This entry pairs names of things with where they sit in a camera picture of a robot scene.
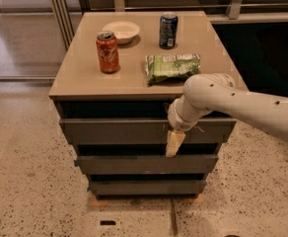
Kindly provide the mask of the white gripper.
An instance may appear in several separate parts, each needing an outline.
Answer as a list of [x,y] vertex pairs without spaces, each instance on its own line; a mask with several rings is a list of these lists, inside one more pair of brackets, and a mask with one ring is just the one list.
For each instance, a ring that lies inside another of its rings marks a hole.
[[184,131],[191,130],[198,123],[203,110],[195,108],[185,97],[175,99],[171,104],[163,103],[163,107],[170,126],[175,129],[168,131],[166,156],[175,157],[185,139]]

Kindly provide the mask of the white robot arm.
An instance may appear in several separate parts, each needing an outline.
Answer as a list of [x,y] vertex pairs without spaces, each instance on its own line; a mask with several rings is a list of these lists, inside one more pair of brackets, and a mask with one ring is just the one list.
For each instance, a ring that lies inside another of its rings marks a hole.
[[183,84],[183,94],[169,106],[166,155],[174,157],[185,133],[198,121],[220,112],[288,143],[288,98],[239,90],[228,74],[196,74]]

